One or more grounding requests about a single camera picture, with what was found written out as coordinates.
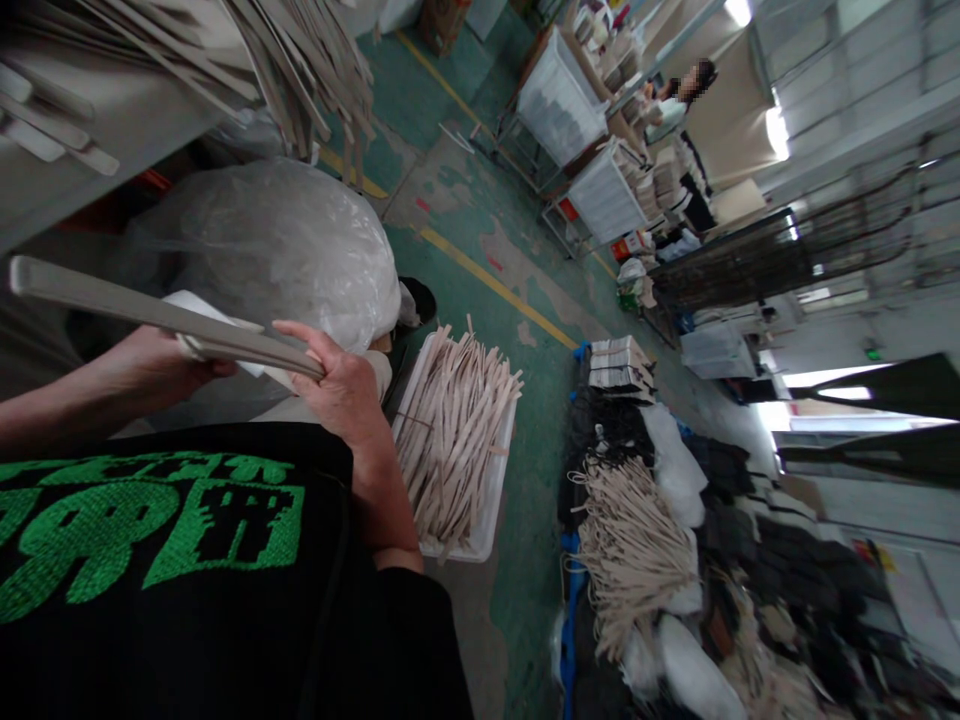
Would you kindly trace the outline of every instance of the green graphic print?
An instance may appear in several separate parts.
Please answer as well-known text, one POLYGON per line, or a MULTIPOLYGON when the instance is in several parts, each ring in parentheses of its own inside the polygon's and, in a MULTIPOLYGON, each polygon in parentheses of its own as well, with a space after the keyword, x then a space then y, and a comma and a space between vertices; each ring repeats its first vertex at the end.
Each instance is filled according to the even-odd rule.
POLYGON ((47 602, 74 568, 67 604, 102 595, 127 571, 136 544, 169 527, 178 509, 143 589, 214 568, 292 565, 304 499, 304 488, 283 485, 292 467, 199 452, 0 465, 0 488, 33 485, 0 490, 0 552, 8 555, 16 542, 21 560, 0 577, 0 624, 47 602), (77 490, 63 496, 64 486, 77 490), (182 508, 181 487, 189 487, 182 508), (45 488, 58 499, 43 507, 45 488))

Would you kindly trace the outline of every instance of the yellow floor line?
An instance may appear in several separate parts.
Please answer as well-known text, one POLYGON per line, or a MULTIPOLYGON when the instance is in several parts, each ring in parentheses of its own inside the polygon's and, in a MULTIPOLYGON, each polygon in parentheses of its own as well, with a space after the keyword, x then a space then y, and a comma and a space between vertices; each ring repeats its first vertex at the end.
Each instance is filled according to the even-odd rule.
MULTIPOLYGON (((343 158, 337 155, 333 150, 328 148, 326 145, 320 146, 320 162, 322 162, 327 167, 336 171, 341 177, 343 177, 343 158)), ((356 168, 350 168, 350 183, 356 187, 357 185, 357 170, 356 168)), ((377 185, 373 180, 368 178, 366 175, 363 177, 363 192, 369 197, 376 198, 377 200, 383 200, 386 197, 390 197, 390 194, 384 190, 382 187, 377 185)))
POLYGON ((410 41, 410 38, 408 38, 404 34, 403 30, 397 30, 396 36, 397 36, 397 39, 400 40, 401 43, 403 43, 403 46, 410 51, 410 54, 417 59, 417 62, 423 65, 423 67, 426 68, 427 72, 430 73, 433 79, 436 80, 438 83, 440 83, 440 87, 442 87, 444 92, 446 92, 447 95, 449 95, 453 99, 453 101, 460 106, 460 109, 467 114, 467 117, 473 120, 473 122, 480 125, 480 127, 483 128, 483 131, 487 133, 487 135, 489 135, 490 137, 493 137, 493 133, 490 132, 490 129, 486 125, 484 125, 482 122, 480 122, 480 118, 477 117, 477 114, 470 109, 470 106, 467 105, 460 98, 459 95, 457 95, 457 91, 450 86, 450 83, 448 83, 446 79, 443 77, 443 75, 440 74, 440 71, 437 70, 436 67, 434 67, 433 63, 427 60, 423 56, 423 53, 420 52, 417 49, 417 46, 410 41))
POLYGON ((607 275, 609 275, 610 277, 612 277, 614 280, 617 279, 617 274, 613 271, 613 269, 612 269, 609 265, 607 265, 607 264, 603 261, 603 258, 602 258, 602 257, 600 257, 599 255, 597 255, 596 253, 594 253, 593 255, 591 255, 591 257, 592 257, 594 260, 596 260, 598 263, 600 263, 600 267, 602 267, 604 270, 607 271, 607 275))
MULTIPOLYGON (((414 232, 417 231, 417 228, 413 225, 410 226, 413 228, 414 232)), ((527 305, 523 300, 521 300, 517 295, 515 295, 510 288, 504 285, 502 282, 497 280, 493 275, 484 270, 480 265, 474 262, 472 259, 467 257, 467 255, 462 252, 459 248, 454 247, 449 240, 445 237, 437 234, 436 231, 432 230, 429 227, 425 227, 420 232, 420 237, 429 242, 434 247, 442 250, 451 258, 453 258, 460 267, 467 270, 471 275, 480 280, 484 285, 493 290, 497 295, 502 297, 508 303, 513 305, 517 310, 522 312, 528 318, 533 320, 537 325, 542 327, 547 331, 549 335, 555 338, 560 342, 561 345, 564 345, 571 350, 576 350, 580 347, 580 343, 574 342, 569 335, 567 335, 563 330, 558 328, 552 322, 547 320, 543 315, 534 310, 532 307, 527 305)))

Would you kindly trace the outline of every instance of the dark hair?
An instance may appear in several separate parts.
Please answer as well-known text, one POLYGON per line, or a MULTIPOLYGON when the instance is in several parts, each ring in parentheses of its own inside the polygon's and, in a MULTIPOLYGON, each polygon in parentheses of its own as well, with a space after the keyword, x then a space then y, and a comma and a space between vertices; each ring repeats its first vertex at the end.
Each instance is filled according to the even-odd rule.
POLYGON ((677 91, 680 90, 680 80, 677 78, 670 78, 667 84, 664 86, 666 92, 664 93, 666 97, 676 97, 677 91))
POLYGON ((703 95, 717 79, 717 66, 712 60, 701 58, 697 63, 697 96, 703 95))

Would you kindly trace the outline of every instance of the black t-shirt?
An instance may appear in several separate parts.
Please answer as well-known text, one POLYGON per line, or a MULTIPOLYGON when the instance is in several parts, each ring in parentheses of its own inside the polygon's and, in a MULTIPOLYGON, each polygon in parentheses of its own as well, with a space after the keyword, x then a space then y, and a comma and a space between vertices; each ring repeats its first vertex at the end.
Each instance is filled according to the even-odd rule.
POLYGON ((0 465, 16 717, 471 717, 449 596, 377 572, 353 458, 250 423, 0 465))

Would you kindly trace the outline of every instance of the green floor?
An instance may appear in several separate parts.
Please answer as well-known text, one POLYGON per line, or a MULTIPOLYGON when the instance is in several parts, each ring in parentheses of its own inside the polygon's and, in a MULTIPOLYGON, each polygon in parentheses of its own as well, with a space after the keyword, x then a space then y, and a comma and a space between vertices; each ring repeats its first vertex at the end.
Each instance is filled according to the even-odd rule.
MULTIPOLYGON (((452 56, 443 60, 420 43, 414 28, 405 37, 488 127, 513 94, 533 40, 509 6, 485 44, 464 29, 452 56)), ((474 123, 410 48, 394 35, 360 44, 375 75, 380 130, 364 170, 387 195, 371 202, 397 270, 433 290, 439 320, 455 331, 466 329, 469 313, 478 338, 499 346, 513 367, 523 369, 526 383, 491 560, 429 571, 453 598, 477 717, 555 718, 560 699, 548 645, 561 607, 555 508, 576 372, 564 343, 633 334, 658 360, 663 401, 694 429, 747 447, 764 469, 769 445, 752 410, 697 380, 675 353, 617 308, 607 269, 593 259, 565 259, 537 224, 538 202, 519 178, 467 153, 441 131, 442 122, 467 136, 474 123), (424 239, 423 231, 435 237, 433 231, 462 255, 424 239), (519 301, 508 302, 507 290, 519 301)), ((419 347, 428 331, 418 332, 412 344, 419 347)))

